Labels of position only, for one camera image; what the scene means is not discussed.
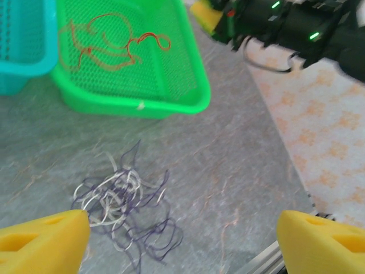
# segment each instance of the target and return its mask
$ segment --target yellow foam pad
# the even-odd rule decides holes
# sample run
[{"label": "yellow foam pad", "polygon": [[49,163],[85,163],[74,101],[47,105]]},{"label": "yellow foam pad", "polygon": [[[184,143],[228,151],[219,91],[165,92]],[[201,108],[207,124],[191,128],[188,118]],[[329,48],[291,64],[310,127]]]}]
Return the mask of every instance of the yellow foam pad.
[{"label": "yellow foam pad", "polygon": [[0,273],[76,274],[89,235],[82,210],[0,229]]},{"label": "yellow foam pad", "polygon": [[288,274],[364,274],[365,230],[283,211],[278,242]]},{"label": "yellow foam pad", "polygon": [[201,0],[190,7],[190,12],[209,35],[214,35],[214,30],[223,16],[222,11],[212,9],[207,0]]}]

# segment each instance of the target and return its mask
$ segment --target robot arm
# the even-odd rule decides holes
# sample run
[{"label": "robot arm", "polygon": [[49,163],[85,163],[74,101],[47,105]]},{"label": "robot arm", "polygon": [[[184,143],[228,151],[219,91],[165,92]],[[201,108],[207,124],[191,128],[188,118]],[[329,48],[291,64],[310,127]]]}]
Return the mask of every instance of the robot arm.
[{"label": "robot arm", "polygon": [[251,37],[264,47],[295,51],[305,60],[303,69],[328,58],[365,83],[365,27],[356,19],[359,1],[201,0],[191,11],[213,39],[231,43],[234,51]]}]

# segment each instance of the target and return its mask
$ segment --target green plastic basket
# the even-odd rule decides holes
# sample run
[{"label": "green plastic basket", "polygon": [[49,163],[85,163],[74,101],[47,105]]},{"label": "green plastic basket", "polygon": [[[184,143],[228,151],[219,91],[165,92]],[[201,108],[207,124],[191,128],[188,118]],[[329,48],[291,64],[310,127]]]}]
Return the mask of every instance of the green plastic basket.
[{"label": "green plastic basket", "polygon": [[[83,46],[93,45],[115,54],[122,53],[129,40],[129,28],[118,16],[99,18],[102,14],[118,13],[128,19],[133,37],[144,33],[166,35],[171,48],[163,51],[154,37],[141,43],[132,42],[130,52],[137,62],[117,71],[98,66],[87,54],[82,55],[78,71],[70,71],[58,62],[52,77],[60,87],[67,105],[90,114],[165,118],[172,114],[196,114],[207,108],[210,87],[196,40],[182,0],[58,0],[59,30],[77,26],[74,37]],[[74,46],[70,27],[60,32],[60,56],[67,66],[76,66],[80,49]],[[165,39],[160,39],[166,47]],[[110,65],[128,61],[93,50],[93,54]]]}]

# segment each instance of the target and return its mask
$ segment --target patterned tablecloth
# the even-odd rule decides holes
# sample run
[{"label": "patterned tablecloth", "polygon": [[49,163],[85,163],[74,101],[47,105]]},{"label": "patterned tablecloth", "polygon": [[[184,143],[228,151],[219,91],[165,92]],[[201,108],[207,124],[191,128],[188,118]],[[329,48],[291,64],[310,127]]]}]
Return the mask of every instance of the patterned tablecloth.
[{"label": "patterned tablecloth", "polygon": [[[255,42],[248,53],[280,68],[290,55]],[[300,64],[290,74],[250,69],[317,209],[365,228],[365,88],[329,61]]]}]

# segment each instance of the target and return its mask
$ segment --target tangled wires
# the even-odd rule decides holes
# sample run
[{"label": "tangled wires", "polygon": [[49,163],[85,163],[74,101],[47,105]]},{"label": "tangled wires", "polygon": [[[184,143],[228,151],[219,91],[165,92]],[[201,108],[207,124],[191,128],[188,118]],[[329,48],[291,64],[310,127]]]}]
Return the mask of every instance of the tangled wires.
[{"label": "tangled wires", "polygon": [[[166,255],[183,240],[183,231],[170,217],[170,206],[164,197],[169,173],[165,172],[160,185],[144,182],[134,168],[139,143],[120,158],[120,168],[108,155],[114,174],[84,179],[74,192],[71,206],[80,205],[88,212],[93,231],[108,235],[115,249],[127,254],[136,273],[141,273],[143,253],[164,263]],[[130,155],[128,166],[124,161]]]},{"label": "tangled wires", "polygon": [[[112,44],[109,41],[109,39],[107,38],[105,31],[102,32],[102,40],[105,45],[104,47],[97,47],[97,46],[93,46],[93,45],[85,46],[85,45],[81,44],[81,42],[78,40],[77,31],[84,31],[84,32],[86,32],[86,34],[88,34],[92,37],[96,36],[96,35],[100,34],[100,31],[97,30],[96,28],[94,28],[93,23],[95,21],[99,20],[100,18],[110,17],[110,16],[120,18],[127,26],[128,32],[129,32],[129,38],[128,38],[128,42],[126,45],[118,46],[118,45]],[[60,40],[61,40],[60,36],[63,33],[65,33],[66,31],[71,32],[72,44],[79,52],[78,63],[76,66],[67,65],[62,58],[62,52],[61,52],[61,47],[60,47]],[[102,69],[107,70],[107,71],[120,70],[123,67],[134,65],[136,63],[136,61],[139,61],[140,63],[142,63],[141,58],[137,55],[133,55],[131,53],[129,47],[132,43],[136,43],[137,45],[139,45],[141,42],[143,42],[148,37],[153,37],[156,40],[159,48],[162,49],[163,51],[168,51],[171,48],[170,39],[166,35],[163,35],[163,34],[156,35],[154,33],[148,32],[148,33],[144,33],[140,37],[133,37],[133,29],[132,29],[130,22],[124,15],[119,14],[119,13],[102,14],[102,15],[99,15],[99,16],[91,19],[86,24],[75,24],[74,21],[71,19],[67,25],[63,26],[59,30],[58,35],[59,35],[58,50],[59,50],[60,64],[62,65],[62,67],[64,69],[71,71],[71,72],[77,72],[80,70],[81,62],[82,62],[84,55],[89,57],[90,60],[92,60],[97,66],[99,66]],[[161,42],[160,42],[161,38],[163,38],[167,41],[167,43],[168,43],[167,46],[164,47],[161,44]],[[103,62],[98,56],[95,55],[95,53],[107,55],[112,59],[122,57],[122,58],[126,58],[127,61],[123,61],[119,64],[111,65],[111,64]]]}]

